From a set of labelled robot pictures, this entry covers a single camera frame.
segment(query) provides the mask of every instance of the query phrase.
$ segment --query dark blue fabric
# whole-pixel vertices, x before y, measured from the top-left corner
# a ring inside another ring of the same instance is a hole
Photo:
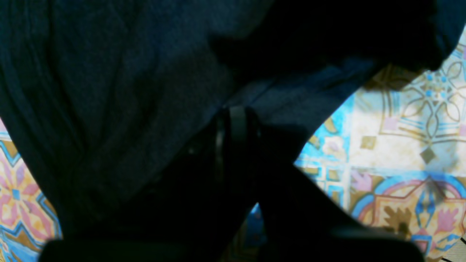
[[[429,3],[3,0],[0,117],[64,235],[74,234],[130,199],[222,106],[249,105],[266,125],[301,128],[288,147],[296,154],[388,62],[438,67],[458,42],[466,0]],[[287,12],[265,23],[273,4]],[[214,38],[244,39],[263,24],[281,29],[253,39],[260,55],[240,50],[230,64],[212,48]],[[264,68],[244,83],[242,66]]]

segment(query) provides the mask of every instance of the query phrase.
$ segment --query dark cloth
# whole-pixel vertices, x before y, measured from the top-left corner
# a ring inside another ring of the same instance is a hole
[[[268,138],[292,161],[387,63],[436,69],[466,17],[466,0],[286,2],[0,1],[0,117],[65,237],[157,180],[223,106],[301,130]]]

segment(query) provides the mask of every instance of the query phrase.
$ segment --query pink flower motif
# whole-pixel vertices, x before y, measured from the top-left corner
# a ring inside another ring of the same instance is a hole
[[[40,189],[26,165],[11,167],[0,153],[0,166],[0,223],[9,229],[22,223],[38,242],[53,238],[53,221],[36,201]]]
[[[455,229],[455,216],[458,214],[458,209],[454,209],[453,212],[448,210],[440,210],[439,211],[439,218],[437,222],[437,230],[435,234],[439,232],[451,232]]]

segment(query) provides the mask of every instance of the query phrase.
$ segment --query black strap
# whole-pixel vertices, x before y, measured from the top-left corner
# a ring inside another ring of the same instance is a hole
[[[247,174],[248,130],[247,114],[242,106],[229,109],[230,138],[228,143],[228,187],[233,195],[245,194],[245,175]]]

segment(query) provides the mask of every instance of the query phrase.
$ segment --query tile floor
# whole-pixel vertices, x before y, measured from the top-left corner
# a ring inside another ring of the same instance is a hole
[[[458,241],[458,243],[448,251],[444,258],[451,262],[466,262],[466,244]]]

